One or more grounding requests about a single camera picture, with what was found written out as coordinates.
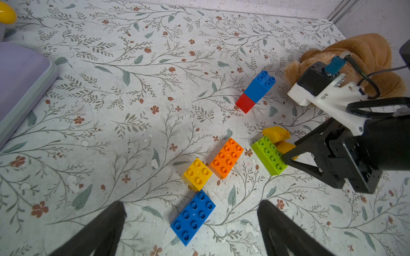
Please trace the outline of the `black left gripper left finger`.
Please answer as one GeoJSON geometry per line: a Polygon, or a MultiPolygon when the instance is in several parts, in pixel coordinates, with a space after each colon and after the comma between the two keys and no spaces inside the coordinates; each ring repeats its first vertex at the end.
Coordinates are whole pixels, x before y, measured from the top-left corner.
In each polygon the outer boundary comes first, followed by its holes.
{"type": "Polygon", "coordinates": [[[74,235],[55,249],[52,256],[114,256],[127,217],[124,203],[115,201],[74,235]]]}

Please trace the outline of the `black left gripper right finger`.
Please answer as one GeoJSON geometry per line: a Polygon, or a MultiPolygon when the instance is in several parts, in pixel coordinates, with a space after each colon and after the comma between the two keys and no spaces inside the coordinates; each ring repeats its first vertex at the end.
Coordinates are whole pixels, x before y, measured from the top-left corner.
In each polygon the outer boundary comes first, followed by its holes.
{"type": "Polygon", "coordinates": [[[270,201],[260,202],[257,216],[268,256],[332,255],[270,201]]]}

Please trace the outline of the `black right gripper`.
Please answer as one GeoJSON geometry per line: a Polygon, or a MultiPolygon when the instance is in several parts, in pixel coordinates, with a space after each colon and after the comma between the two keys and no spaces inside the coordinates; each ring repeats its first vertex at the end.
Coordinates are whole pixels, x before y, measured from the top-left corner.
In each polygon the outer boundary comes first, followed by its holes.
{"type": "Polygon", "coordinates": [[[372,194],[384,171],[409,171],[410,119],[370,119],[362,135],[328,119],[296,141],[283,161],[332,188],[349,180],[356,192],[372,194]]]}

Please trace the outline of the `yellow small lego brick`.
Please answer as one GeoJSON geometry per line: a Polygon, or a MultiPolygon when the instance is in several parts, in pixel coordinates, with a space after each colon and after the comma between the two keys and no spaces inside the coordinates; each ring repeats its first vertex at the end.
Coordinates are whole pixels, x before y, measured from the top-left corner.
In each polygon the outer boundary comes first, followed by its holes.
{"type": "Polygon", "coordinates": [[[294,144],[288,143],[286,141],[280,141],[275,144],[277,151],[280,153],[281,158],[284,154],[294,149],[296,146],[294,144]]]}
{"type": "Polygon", "coordinates": [[[262,131],[262,133],[264,136],[267,136],[274,144],[290,139],[290,132],[281,127],[266,128],[262,131]]]}

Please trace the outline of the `green lego brick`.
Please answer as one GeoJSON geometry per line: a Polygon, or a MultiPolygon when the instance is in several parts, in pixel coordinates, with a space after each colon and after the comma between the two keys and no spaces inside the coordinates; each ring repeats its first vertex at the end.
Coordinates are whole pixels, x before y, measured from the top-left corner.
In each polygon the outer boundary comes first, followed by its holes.
{"type": "Polygon", "coordinates": [[[267,136],[251,145],[252,150],[271,176],[280,175],[288,166],[281,159],[282,153],[267,136]]]}

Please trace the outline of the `small blue lego brick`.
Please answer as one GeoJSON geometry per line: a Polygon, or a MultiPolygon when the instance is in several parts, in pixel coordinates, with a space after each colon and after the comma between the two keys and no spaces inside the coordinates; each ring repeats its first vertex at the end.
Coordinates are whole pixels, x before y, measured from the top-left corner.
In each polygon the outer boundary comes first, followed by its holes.
{"type": "Polygon", "coordinates": [[[261,71],[245,90],[245,95],[254,103],[258,103],[275,85],[276,80],[267,71],[261,71]]]}

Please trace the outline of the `red lego brick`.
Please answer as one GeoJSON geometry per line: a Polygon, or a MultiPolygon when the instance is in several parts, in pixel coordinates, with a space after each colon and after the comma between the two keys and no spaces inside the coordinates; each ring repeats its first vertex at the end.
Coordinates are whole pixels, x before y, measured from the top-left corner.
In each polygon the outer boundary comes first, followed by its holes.
{"type": "Polygon", "coordinates": [[[236,106],[245,114],[247,114],[255,106],[255,104],[256,103],[253,102],[252,99],[248,97],[245,93],[243,93],[236,102],[236,106]]]}

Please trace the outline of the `orange lego brick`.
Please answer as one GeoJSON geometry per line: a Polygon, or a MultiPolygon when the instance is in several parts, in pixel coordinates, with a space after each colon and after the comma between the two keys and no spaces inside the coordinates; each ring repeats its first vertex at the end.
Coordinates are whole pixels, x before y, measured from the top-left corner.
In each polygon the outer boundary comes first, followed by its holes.
{"type": "Polygon", "coordinates": [[[210,169],[219,179],[227,178],[243,152],[244,149],[230,138],[212,160],[210,169]]]}

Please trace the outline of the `yellow square lego brick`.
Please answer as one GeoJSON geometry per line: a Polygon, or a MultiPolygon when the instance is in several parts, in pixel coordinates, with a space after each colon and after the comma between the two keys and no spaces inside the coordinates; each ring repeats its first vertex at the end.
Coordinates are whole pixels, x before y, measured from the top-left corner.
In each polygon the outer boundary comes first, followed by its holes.
{"type": "Polygon", "coordinates": [[[183,174],[182,179],[191,190],[199,192],[211,176],[212,171],[200,159],[195,159],[183,174]]]}

